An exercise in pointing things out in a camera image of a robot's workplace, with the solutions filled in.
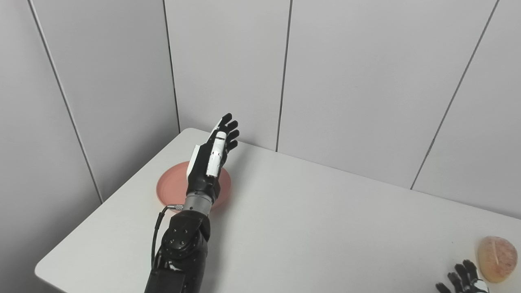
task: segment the robotic arm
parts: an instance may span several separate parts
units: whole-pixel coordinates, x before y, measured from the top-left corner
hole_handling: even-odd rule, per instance
[[[152,244],[152,270],[145,293],[198,293],[203,280],[210,208],[219,197],[219,175],[228,152],[237,146],[238,123],[222,117],[203,145],[196,145],[187,170],[184,206],[169,205],[159,214]],[[182,209],[170,224],[155,253],[155,239],[167,209]]]

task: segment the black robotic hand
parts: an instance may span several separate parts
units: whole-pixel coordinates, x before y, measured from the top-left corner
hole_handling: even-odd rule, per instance
[[[196,145],[187,170],[187,195],[202,193],[209,196],[212,204],[220,193],[219,176],[228,152],[237,146],[239,123],[230,113],[221,118],[203,145]]]
[[[457,274],[448,274],[449,280],[454,285],[455,293],[490,293],[485,281],[478,277],[476,265],[470,260],[464,260],[463,264],[454,266]],[[437,283],[436,288],[440,293],[451,293],[444,283]]]

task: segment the white table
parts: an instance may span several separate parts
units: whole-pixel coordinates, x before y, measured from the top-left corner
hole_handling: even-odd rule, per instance
[[[208,133],[187,129],[36,266],[68,293],[142,293],[160,175]],[[230,201],[210,215],[201,293],[422,292],[487,235],[521,249],[521,220],[240,143]],[[168,226],[167,215],[159,236]],[[518,268],[494,293],[521,288]]]

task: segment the pink plate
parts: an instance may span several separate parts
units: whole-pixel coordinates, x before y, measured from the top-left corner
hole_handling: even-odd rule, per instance
[[[179,163],[166,170],[157,182],[157,198],[163,205],[184,204],[187,197],[187,168],[188,161]],[[231,178],[230,174],[223,168],[219,176],[221,192],[219,198],[212,205],[212,209],[222,205],[230,196]]]

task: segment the white wall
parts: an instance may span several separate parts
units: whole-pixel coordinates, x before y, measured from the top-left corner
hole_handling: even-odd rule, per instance
[[[34,4],[38,22],[0,2],[1,292],[55,292],[34,267],[99,206],[95,183],[107,198],[179,129],[162,1]]]
[[[294,0],[278,96],[287,1],[167,0],[181,129],[230,111],[243,141],[411,188],[495,4]],[[415,189],[521,218],[521,18],[502,5]]]
[[[166,0],[181,130],[231,112],[241,140],[275,150],[289,0]]]
[[[108,198],[178,133],[162,0],[33,0]]]
[[[294,0],[279,151],[410,188],[493,5]]]
[[[520,13],[499,1],[415,190],[521,218]]]
[[[36,263],[100,201],[25,1],[0,1],[0,291],[47,290]]]

